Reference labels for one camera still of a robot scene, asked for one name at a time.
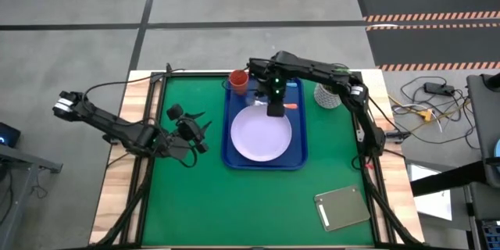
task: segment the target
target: green mat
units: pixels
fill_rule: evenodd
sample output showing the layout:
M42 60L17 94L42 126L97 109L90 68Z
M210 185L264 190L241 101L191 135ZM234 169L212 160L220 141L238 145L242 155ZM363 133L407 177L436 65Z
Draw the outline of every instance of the green mat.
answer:
M355 135L348 110L320 108L314 83L304 81L309 159L296 171L233 170L221 159L224 90L222 78L170 78L164 109L179 103L185 112L206 111L199 123L209 151L196 167L157 159L146 214L143 245L372 245L370 223L326 232L313 197L357 184L351 168ZM162 126L173 128L163 113Z

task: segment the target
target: red cup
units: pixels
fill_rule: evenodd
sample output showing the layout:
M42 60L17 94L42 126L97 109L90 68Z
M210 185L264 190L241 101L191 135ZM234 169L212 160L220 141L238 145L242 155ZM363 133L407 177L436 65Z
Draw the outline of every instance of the red cup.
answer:
M246 95L248 86L248 74L244 70L235 70L229 74L231 88L238 95Z

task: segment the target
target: black floor mat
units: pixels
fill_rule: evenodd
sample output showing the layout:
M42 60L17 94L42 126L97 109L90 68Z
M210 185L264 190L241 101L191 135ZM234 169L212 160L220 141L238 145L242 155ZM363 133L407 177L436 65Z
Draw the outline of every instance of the black floor mat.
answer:
M500 0L358 0L370 22L500 17Z
M382 70L500 68L500 24L367 27L366 33Z

